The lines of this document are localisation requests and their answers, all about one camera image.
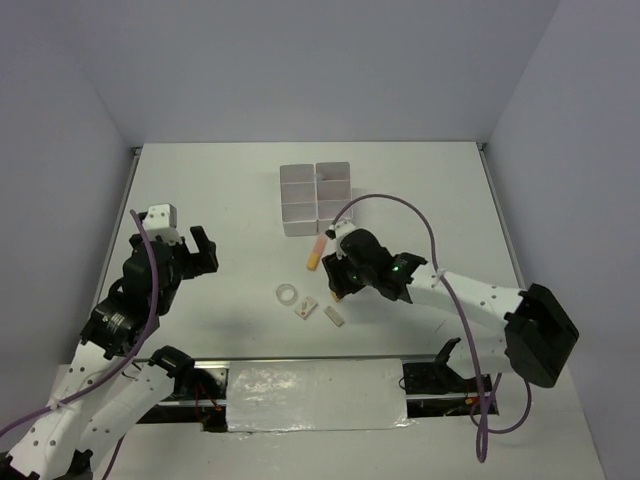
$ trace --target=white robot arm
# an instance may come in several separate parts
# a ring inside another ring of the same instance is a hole
[[[325,256],[323,265],[329,288],[338,298],[366,286],[396,301],[430,305],[457,314],[443,285],[442,272],[424,258],[410,253],[392,256],[371,232],[350,222],[329,231],[336,253]],[[578,339],[573,325],[553,294],[541,285],[529,290],[489,285],[451,272],[446,278],[469,320],[495,333],[479,345],[483,371],[513,370],[528,382],[553,387]],[[468,346],[457,342],[449,351],[448,366],[463,378],[473,376]]]
[[[139,217],[155,256],[155,313],[160,316],[169,311],[182,280],[217,271],[216,247],[202,227],[192,227],[199,251],[190,253],[176,230],[176,210],[171,205],[152,206]],[[0,460],[0,479],[91,478],[90,467],[95,468],[150,408],[172,394],[186,393],[206,375],[194,368],[189,356],[164,347],[105,404],[117,374],[159,326],[157,316],[149,313],[148,252],[141,235],[132,236],[130,243],[133,253],[123,265],[122,278],[93,309],[73,361],[43,414]]]

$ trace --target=white box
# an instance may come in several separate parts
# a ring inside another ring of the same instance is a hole
[[[280,167],[282,226],[288,237],[325,231],[351,201],[348,162],[282,165]],[[349,209],[342,219],[351,220]]]

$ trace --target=clear plastic film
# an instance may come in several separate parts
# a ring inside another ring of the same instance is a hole
[[[227,423],[235,432],[379,430],[407,426],[402,362],[232,362]]]

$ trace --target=wire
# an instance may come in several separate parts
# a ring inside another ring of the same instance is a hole
[[[116,449],[113,451],[113,455],[111,455],[111,460],[109,460],[109,465],[107,466],[107,469],[104,471],[102,480],[107,480],[107,478],[109,478],[109,474],[111,473],[113,466],[116,464],[116,458],[118,458],[118,453],[120,453],[120,447],[122,446],[122,442],[124,442],[124,436],[120,440],[118,440],[118,443],[116,443]]]
[[[116,365],[109,373],[107,373],[104,377],[100,378],[94,384],[74,393],[73,395],[69,395],[68,397],[60,400],[59,403],[61,404],[68,405],[78,400],[79,398],[84,397],[85,395],[88,395],[89,393],[93,392],[97,388],[100,388],[106,382],[111,380],[114,376],[118,375],[135,358],[135,356],[138,354],[138,352],[142,348],[142,345],[144,344],[146,339],[149,337],[149,335],[151,335],[153,331],[155,318],[156,318],[156,311],[158,308],[158,295],[159,295],[158,266],[156,264],[155,255],[153,254],[153,247],[151,246],[151,241],[149,240],[149,237],[147,236],[147,232],[145,232],[144,227],[142,226],[142,221],[140,220],[140,218],[138,217],[138,214],[134,210],[130,210],[129,213],[133,217],[133,221],[135,222],[136,227],[138,227],[138,232],[140,233],[140,237],[142,238],[142,243],[144,244],[144,247],[147,251],[147,256],[149,257],[149,265],[151,266],[151,305],[149,307],[149,316],[147,317],[147,323],[144,326],[144,330],[142,331],[140,338],[138,339],[136,344],[133,346],[131,351],[128,353],[128,355],[124,358],[124,360],[122,360],[122,362]],[[35,412],[29,413],[24,417],[21,417],[15,420],[14,422],[11,422],[9,425],[5,426],[2,430],[0,430],[0,438],[4,437],[8,432],[10,432],[16,427],[19,427],[23,423],[35,420],[36,418],[41,417],[42,415],[45,415],[51,411],[53,411],[51,407],[43,407],[39,410],[36,410]]]
[[[496,381],[493,385],[493,392],[491,392],[491,395],[489,396],[489,406],[491,406],[493,404],[493,402],[495,401],[496,398],[496,391],[498,390],[498,385],[500,385],[500,380],[502,379],[502,374],[499,373],[496,376]],[[503,428],[501,430],[495,430],[493,428],[489,429],[489,433],[493,433],[496,435],[504,435],[505,433],[511,433],[514,430],[517,430],[518,428],[520,428],[522,426],[522,424],[524,422],[527,421],[527,418],[529,418],[529,414],[531,413],[531,406],[533,404],[533,394],[531,392],[531,385],[529,384],[529,382],[525,381],[524,382],[524,386],[527,389],[527,404],[526,407],[524,409],[524,412],[522,413],[522,417],[520,417],[520,420],[518,420],[516,423],[514,423],[513,425],[511,425],[510,427],[507,428]],[[477,427],[478,426],[478,421],[474,418],[476,409],[478,408],[478,403],[474,403],[473,406],[471,407],[471,411],[469,412],[469,416],[471,417],[471,421],[473,422],[473,424]]]
[[[436,255],[436,237],[435,237],[435,234],[433,233],[433,228],[431,228],[431,224],[429,223],[427,218],[424,216],[424,214],[420,210],[418,210],[411,203],[399,197],[395,197],[393,195],[386,195],[383,193],[370,193],[367,195],[362,195],[361,197],[355,198],[351,200],[349,203],[347,203],[342,208],[342,210],[338,212],[338,215],[336,215],[336,218],[331,223],[331,226],[335,227],[336,223],[338,223],[338,220],[340,220],[340,217],[342,217],[342,215],[344,215],[346,211],[348,211],[351,207],[353,207],[353,205],[355,205],[358,202],[361,202],[362,200],[366,200],[368,198],[384,198],[387,200],[392,200],[394,202],[401,203],[402,205],[413,210],[413,212],[416,215],[418,215],[420,220],[422,220],[422,223],[424,224],[424,226],[427,228],[427,232],[429,233],[429,240],[431,241],[431,262],[433,263],[433,267],[435,268],[436,272],[439,272],[440,266],[438,264],[438,257]],[[480,421],[476,422],[475,418],[473,418],[473,415],[472,415],[474,424],[478,427],[476,431],[476,457],[478,458],[478,461],[480,463],[484,463],[484,461],[487,459],[487,453],[489,448],[489,433],[493,433],[489,428],[489,409],[491,407],[491,403],[493,402],[493,399],[495,399],[495,394],[498,389],[499,380],[498,379],[496,380],[496,384],[494,385],[493,391],[491,392],[489,399],[486,399],[485,392],[484,392],[484,383],[482,380],[482,372],[480,370],[480,360],[478,359],[478,351],[476,349],[476,344],[473,341],[473,334],[471,333],[469,320],[467,319],[467,315],[465,314],[464,309],[462,308],[460,299],[456,295],[456,292],[453,290],[453,287],[449,283],[449,280],[447,280],[444,273],[441,274],[440,281],[442,282],[445,289],[449,293],[449,297],[451,297],[451,300],[453,301],[456,311],[460,316],[460,320],[462,321],[462,328],[464,329],[464,333],[465,333],[465,336],[467,337],[467,342],[469,344],[469,353],[471,354],[471,362],[473,363],[473,371],[476,377],[476,385],[477,385],[478,397],[479,397],[479,401],[476,405],[478,404],[480,405]],[[525,422],[525,420],[529,415],[529,412],[531,410],[531,404],[532,404],[531,386],[526,380],[525,380],[525,385],[527,388],[527,406],[525,408],[526,416],[523,415],[523,418],[521,418],[520,421],[518,421],[515,425],[505,430],[508,430],[511,432],[516,430]]]
[[[213,398],[211,398],[211,395],[209,395],[209,392],[207,392],[204,388],[204,386],[202,385],[202,383],[198,384],[200,386],[200,390],[202,390],[202,393],[204,393],[207,398],[209,399],[209,401],[213,404],[213,408],[216,409],[216,411],[221,412],[222,411],[222,407],[220,405],[218,405],[218,402],[216,402]]]

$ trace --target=gray wall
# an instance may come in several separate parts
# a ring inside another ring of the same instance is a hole
[[[637,479],[640,2],[562,0],[491,136],[528,280],[582,337],[572,372],[609,480]]]
[[[130,144],[488,139],[558,0],[47,2]]]
[[[86,320],[131,154],[30,1],[0,2],[0,425],[41,407]],[[17,435],[0,440],[0,451]]]

